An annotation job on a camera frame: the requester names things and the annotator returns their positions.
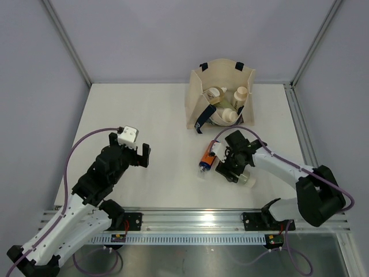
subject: white tabletop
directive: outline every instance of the white tabletop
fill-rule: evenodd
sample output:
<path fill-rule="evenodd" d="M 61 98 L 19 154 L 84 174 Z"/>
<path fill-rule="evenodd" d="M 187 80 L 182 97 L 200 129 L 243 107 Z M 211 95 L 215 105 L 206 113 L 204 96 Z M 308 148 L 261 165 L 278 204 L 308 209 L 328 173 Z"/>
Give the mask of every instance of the white tabletop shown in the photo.
<path fill-rule="evenodd" d="M 188 84 L 93 84 L 75 141 L 100 128 L 129 125 L 137 128 L 142 143 L 152 149 L 150 165 L 130 167 L 106 198 L 123 207 L 145 208 L 261 208 L 295 191 L 275 176 L 250 168 L 257 179 L 252 188 L 229 183 L 213 166 L 206 178 L 198 177 L 198 163 L 221 128 L 186 129 L 185 92 Z M 286 158 L 302 163 L 295 127 L 282 85 L 253 86 L 254 130 L 268 146 Z M 224 134 L 220 140 L 231 133 Z M 242 131 L 250 141 L 255 138 Z M 74 151 L 68 168 L 69 192 L 101 149 L 109 132 L 96 134 Z M 55 205 L 63 204 L 63 186 Z"/>

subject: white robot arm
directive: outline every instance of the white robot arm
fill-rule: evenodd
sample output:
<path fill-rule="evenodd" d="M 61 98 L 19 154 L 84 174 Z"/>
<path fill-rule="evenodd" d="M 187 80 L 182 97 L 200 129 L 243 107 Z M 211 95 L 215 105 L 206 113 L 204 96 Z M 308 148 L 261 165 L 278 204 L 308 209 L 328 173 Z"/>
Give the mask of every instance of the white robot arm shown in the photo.
<path fill-rule="evenodd" d="M 129 126 L 109 135 L 109 146 L 73 187 L 66 207 L 23 246 L 12 246 L 7 255 L 26 277 L 55 277 L 67 259 L 94 235 L 106 229 L 125 229 L 125 211 L 113 200 L 104 201 L 129 166 L 147 167 L 150 146 L 142 156 L 135 141 L 138 130 Z M 80 221 L 93 212 L 86 221 Z"/>
<path fill-rule="evenodd" d="M 341 192 L 309 174 L 314 173 L 338 187 L 328 167 L 319 166 L 315 169 L 303 164 L 296 168 L 296 164 L 267 151 L 259 140 L 249 142 L 239 130 L 225 140 L 227 147 L 215 142 L 210 152 L 220 159 L 216 171 L 229 182 L 238 182 L 245 167 L 250 165 L 274 174 L 296 190 L 297 198 L 275 199 L 261 209 L 267 226 L 276 226 L 301 215 L 306 222 L 319 227 L 345 207 Z"/>

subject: metal corner post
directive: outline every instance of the metal corner post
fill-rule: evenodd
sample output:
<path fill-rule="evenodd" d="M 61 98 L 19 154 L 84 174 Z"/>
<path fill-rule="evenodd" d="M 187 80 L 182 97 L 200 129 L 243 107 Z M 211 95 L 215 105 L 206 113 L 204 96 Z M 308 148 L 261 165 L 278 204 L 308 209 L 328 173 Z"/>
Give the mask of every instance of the metal corner post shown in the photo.
<path fill-rule="evenodd" d="M 333 19 L 335 18 L 337 12 L 339 11 L 340 7 L 342 7 L 342 4 L 345 0 L 334 0 L 333 4 L 331 5 L 326 17 L 324 18 L 324 21 L 322 25 L 319 28 L 319 31 L 315 35 L 314 40 L 312 41 L 312 44 L 310 45 L 309 49 L 306 52 L 306 55 L 304 59 L 302 60 L 295 76 L 293 77 L 291 81 L 291 85 L 294 88 L 296 84 L 299 82 L 302 74 L 304 73 L 307 65 L 311 61 L 312 57 L 314 56 L 315 51 L 317 50 L 318 46 L 322 42 L 322 39 L 327 32 L 328 28 L 330 27 Z"/>
<path fill-rule="evenodd" d="M 85 80 L 86 85 L 90 88 L 92 85 L 92 81 L 82 64 L 76 49 L 73 47 L 70 38 L 68 37 L 67 32 L 64 29 L 64 26 L 61 22 L 61 20 L 58 17 L 57 12 L 54 9 L 54 6 L 50 2 L 50 0 L 39 0 L 41 5 L 45 8 L 45 12 L 48 14 L 51 23 L 54 25 L 55 30 L 57 31 L 58 35 L 60 36 L 60 39 L 62 40 L 64 46 L 66 47 L 70 57 L 72 58 L 74 64 L 76 65 L 78 71 L 80 72 L 82 78 Z"/>

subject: gray wall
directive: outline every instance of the gray wall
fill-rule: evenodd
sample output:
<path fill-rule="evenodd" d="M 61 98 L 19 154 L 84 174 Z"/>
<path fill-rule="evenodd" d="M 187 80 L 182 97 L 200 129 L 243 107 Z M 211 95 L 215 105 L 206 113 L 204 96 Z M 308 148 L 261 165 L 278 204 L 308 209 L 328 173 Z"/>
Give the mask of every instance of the gray wall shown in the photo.
<path fill-rule="evenodd" d="M 216 58 L 291 80 L 333 0 L 51 2 L 95 83 L 173 83 Z"/>
<path fill-rule="evenodd" d="M 0 276 L 53 202 L 87 94 L 40 2 L 0 1 Z"/>
<path fill-rule="evenodd" d="M 297 86 L 319 161 L 332 168 L 338 184 L 356 199 L 349 222 L 367 271 L 368 10 L 368 1 L 345 1 Z"/>

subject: cream bottle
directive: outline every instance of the cream bottle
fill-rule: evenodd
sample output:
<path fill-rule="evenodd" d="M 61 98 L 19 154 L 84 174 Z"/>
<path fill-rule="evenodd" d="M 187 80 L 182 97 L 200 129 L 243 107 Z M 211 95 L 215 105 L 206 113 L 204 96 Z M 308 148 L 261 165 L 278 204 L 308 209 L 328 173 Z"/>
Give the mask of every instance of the cream bottle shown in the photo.
<path fill-rule="evenodd" d="M 246 87 L 239 87 L 232 98 L 232 106 L 238 111 L 239 107 L 242 107 L 247 99 L 248 89 Z"/>
<path fill-rule="evenodd" d="M 219 103 L 224 99 L 224 93 L 227 91 L 227 88 L 219 88 L 212 87 L 204 91 L 202 94 L 209 101 L 211 105 Z"/>
<path fill-rule="evenodd" d="M 231 108 L 217 108 L 217 113 L 225 122 L 235 122 L 238 115 Z"/>

